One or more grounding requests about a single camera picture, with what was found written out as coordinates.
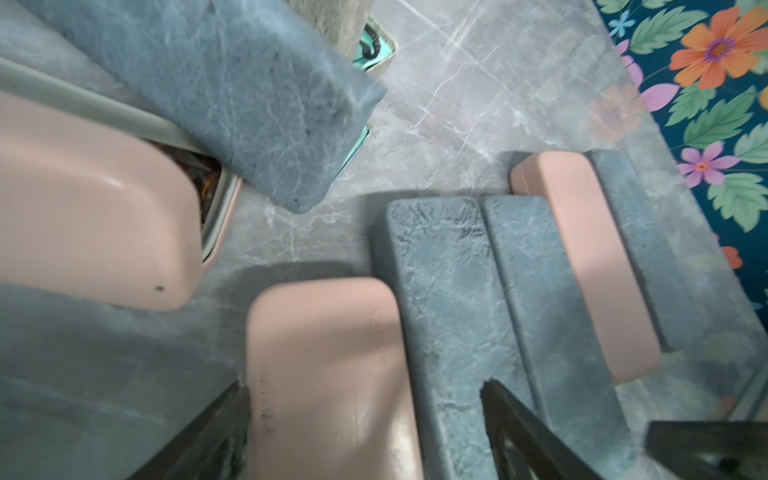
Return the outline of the grey case with red glasses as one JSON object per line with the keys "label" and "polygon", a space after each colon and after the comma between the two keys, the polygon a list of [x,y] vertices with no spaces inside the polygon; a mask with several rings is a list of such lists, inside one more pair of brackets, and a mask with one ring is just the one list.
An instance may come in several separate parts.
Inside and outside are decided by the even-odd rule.
{"label": "grey case with red glasses", "polygon": [[644,295],[662,350],[693,346],[706,323],[631,160],[591,150],[592,164]]}

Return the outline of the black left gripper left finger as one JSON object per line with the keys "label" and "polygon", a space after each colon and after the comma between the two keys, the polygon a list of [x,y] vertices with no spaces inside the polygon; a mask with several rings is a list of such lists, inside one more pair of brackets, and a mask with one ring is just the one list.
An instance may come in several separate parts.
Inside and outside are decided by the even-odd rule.
{"label": "black left gripper left finger", "polygon": [[250,421],[250,392],[235,381],[129,479],[238,479]]}

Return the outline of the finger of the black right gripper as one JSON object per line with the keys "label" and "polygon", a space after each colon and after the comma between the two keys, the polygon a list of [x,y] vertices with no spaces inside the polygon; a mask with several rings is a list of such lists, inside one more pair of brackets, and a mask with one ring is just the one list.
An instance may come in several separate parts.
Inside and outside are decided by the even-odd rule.
{"label": "finger of the black right gripper", "polygon": [[765,479],[767,424],[653,421],[645,451],[681,479]]}

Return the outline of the pink case with purple glasses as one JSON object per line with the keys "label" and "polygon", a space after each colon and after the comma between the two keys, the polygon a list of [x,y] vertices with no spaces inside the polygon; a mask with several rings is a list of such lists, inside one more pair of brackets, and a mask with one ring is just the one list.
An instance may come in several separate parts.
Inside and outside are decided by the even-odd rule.
{"label": "pink case with purple glasses", "polygon": [[616,384],[657,369],[660,340],[603,188],[585,155],[543,151],[510,173],[512,192],[544,198]]}

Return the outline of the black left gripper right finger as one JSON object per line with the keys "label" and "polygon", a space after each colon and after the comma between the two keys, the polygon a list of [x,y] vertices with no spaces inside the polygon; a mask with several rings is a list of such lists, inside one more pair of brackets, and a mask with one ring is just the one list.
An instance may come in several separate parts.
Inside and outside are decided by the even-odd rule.
{"label": "black left gripper right finger", "polygon": [[501,382],[486,381],[480,397],[500,479],[599,477]]}

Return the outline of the mint case with white glasses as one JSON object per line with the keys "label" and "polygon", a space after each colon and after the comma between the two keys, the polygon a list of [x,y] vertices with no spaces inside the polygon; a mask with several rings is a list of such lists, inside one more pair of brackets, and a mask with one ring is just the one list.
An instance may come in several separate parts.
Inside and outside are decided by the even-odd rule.
{"label": "mint case with white glasses", "polygon": [[400,309],[426,478],[496,478],[480,390],[496,379],[533,401],[478,203],[392,201],[371,244]]}

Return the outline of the grey case with yellow glasses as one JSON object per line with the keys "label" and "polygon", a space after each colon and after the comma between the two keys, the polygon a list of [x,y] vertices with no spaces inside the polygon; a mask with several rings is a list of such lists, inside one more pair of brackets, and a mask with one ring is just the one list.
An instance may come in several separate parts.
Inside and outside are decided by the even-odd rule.
{"label": "grey case with yellow glasses", "polygon": [[480,202],[530,383],[533,409],[581,460],[620,479],[634,445],[548,202]]}

